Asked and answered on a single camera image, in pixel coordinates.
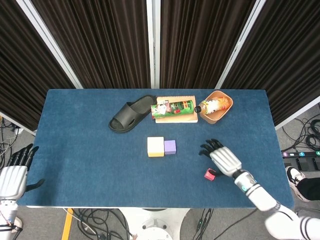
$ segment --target red object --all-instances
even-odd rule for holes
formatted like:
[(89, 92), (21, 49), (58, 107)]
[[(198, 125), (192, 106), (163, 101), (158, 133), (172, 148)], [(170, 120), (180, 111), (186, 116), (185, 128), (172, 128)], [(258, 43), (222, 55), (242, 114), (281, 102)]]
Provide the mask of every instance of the red object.
[(212, 170), (211, 168), (208, 168), (204, 177), (210, 181), (213, 181), (215, 180), (215, 176), (216, 175), (216, 171), (215, 170)]

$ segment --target robotic arm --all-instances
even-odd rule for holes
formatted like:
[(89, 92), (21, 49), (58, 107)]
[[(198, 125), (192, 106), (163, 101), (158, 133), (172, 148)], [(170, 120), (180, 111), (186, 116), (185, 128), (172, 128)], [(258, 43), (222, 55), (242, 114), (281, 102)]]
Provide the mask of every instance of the robotic arm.
[(268, 232), (276, 239), (320, 240), (320, 219), (298, 217), (292, 210), (277, 202), (246, 170), (240, 160), (218, 140), (206, 141), (201, 145), (199, 155), (211, 158), (219, 170), (234, 179), (234, 183), (262, 212), (271, 215), (264, 224)]
[(12, 154), (6, 167), (0, 174), (0, 239), (9, 240), (12, 230), (21, 232), (22, 228), (14, 225), (20, 199), (25, 192), (36, 189), (44, 183), (41, 179), (36, 184), (27, 184), (27, 174), (33, 157), (39, 147), (32, 144)]

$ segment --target slide sandal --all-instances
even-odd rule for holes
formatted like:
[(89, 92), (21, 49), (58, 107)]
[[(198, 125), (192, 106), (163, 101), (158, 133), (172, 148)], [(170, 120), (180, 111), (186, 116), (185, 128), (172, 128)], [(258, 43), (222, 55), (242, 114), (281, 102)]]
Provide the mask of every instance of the slide sandal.
[(117, 133), (126, 133), (133, 129), (151, 111), (151, 105), (157, 104), (156, 96), (146, 95), (135, 102), (127, 102), (113, 116), (109, 127)]

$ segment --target black curtain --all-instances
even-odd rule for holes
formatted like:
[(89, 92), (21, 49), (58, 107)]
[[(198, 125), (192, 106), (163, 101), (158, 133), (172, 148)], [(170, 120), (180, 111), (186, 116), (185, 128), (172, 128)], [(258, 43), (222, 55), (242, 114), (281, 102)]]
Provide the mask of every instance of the black curtain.
[(277, 125), (320, 95), (320, 1), (267, 0), (225, 82), (265, 89)]
[(161, 88), (214, 88), (254, 0), (162, 0)]
[(32, 0), (85, 88), (149, 88), (146, 0)]
[(0, 112), (35, 130), (47, 91), (74, 86), (15, 0), (0, 19)]

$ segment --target blue tablecloth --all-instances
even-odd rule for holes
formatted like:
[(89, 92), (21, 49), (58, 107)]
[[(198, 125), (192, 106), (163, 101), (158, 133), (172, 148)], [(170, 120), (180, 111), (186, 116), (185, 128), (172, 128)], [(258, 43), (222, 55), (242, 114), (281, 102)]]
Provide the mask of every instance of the blue tablecloth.
[[(47, 93), (28, 184), (45, 183), (19, 200), (27, 206), (247, 208), (247, 197), (226, 176), (204, 178), (217, 169), (200, 145), (215, 138), (230, 148), (242, 167), (285, 206), (293, 198), (264, 90), (222, 90), (233, 99), (216, 124), (156, 124), (151, 115), (128, 133), (109, 121), (125, 102), (141, 96), (195, 95), (213, 89), (53, 89)], [(176, 154), (148, 158), (147, 137), (176, 141)]]

